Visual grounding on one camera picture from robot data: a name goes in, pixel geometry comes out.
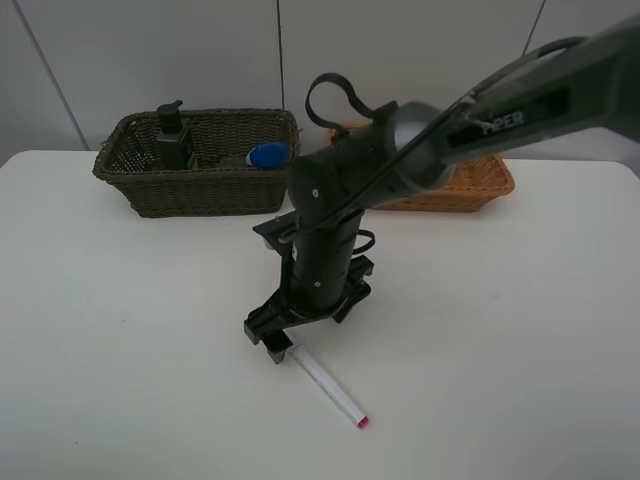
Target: blue object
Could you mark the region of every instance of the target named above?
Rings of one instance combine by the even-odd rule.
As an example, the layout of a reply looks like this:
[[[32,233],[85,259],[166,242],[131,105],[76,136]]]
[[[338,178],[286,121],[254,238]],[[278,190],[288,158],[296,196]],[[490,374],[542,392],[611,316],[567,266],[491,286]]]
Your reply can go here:
[[[289,152],[284,143],[265,143],[247,155],[247,165],[256,168],[278,168],[287,163]]]

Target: pink marker tip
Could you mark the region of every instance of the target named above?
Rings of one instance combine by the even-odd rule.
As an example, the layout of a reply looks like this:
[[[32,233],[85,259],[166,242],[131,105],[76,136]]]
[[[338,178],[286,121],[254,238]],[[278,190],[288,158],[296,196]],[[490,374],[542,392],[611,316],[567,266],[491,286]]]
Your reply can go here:
[[[363,430],[364,427],[366,427],[367,425],[369,425],[369,417],[364,417],[362,420],[358,422],[358,428],[360,430]]]

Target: wicker basket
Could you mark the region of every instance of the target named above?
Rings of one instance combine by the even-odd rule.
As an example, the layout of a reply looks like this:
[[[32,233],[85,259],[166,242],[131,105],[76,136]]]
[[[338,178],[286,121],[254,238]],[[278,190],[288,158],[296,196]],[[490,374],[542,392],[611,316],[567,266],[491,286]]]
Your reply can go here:
[[[122,119],[98,153],[96,177],[120,190],[141,217],[248,215],[277,211],[286,190],[286,167],[216,168],[220,159],[282,142],[289,161],[298,156],[298,126],[284,110],[185,110],[198,158],[196,170],[163,170],[155,112]]]
[[[358,125],[347,125],[349,130]],[[335,134],[329,132],[329,139]],[[500,155],[461,163],[449,183],[440,190],[390,203],[380,210],[419,210],[429,212],[477,212],[500,196],[508,195],[516,184]]]

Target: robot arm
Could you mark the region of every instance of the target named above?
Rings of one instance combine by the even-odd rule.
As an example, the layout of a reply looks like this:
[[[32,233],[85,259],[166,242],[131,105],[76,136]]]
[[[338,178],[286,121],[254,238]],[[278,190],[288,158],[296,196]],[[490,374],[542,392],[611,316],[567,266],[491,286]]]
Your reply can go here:
[[[352,258],[358,234],[373,244],[373,234],[359,229],[366,208],[440,188],[457,163],[589,127],[640,141],[640,15],[589,39],[542,47],[442,113],[418,102],[372,111],[346,79],[325,74],[311,89],[322,81],[338,83],[373,121],[347,134],[318,117],[307,98],[311,119],[341,135],[291,164],[296,211],[254,229],[282,256],[281,283],[251,312],[245,332],[277,363],[291,345],[283,329],[328,317],[341,322],[370,293],[364,276],[373,263]]]

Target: black bracket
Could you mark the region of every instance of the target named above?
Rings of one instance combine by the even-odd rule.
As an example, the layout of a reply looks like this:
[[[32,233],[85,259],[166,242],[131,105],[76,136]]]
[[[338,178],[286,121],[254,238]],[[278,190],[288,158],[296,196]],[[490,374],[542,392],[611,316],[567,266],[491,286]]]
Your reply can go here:
[[[301,315],[292,310],[283,293],[283,288],[286,288],[288,275],[291,272],[291,243],[280,243],[279,237],[283,232],[295,228],[295,219],[296,212],[291,212],[253,229],[282,256],[280,288],[271,295],[264,305],[249,314],[244,322],[244,332],[254,345],[262,341],[275,363],[284,360],[287,348],[293,344],[283,332],[284,329],[317,322],[325,318],[333,318],[337,323],[342,323],[351,309],[371,293],[371,287],[364,281],[364,277],[373,273],[373,262],[361,255],[351,260],[342,300],[335,309],[318,312],[313,316]]]

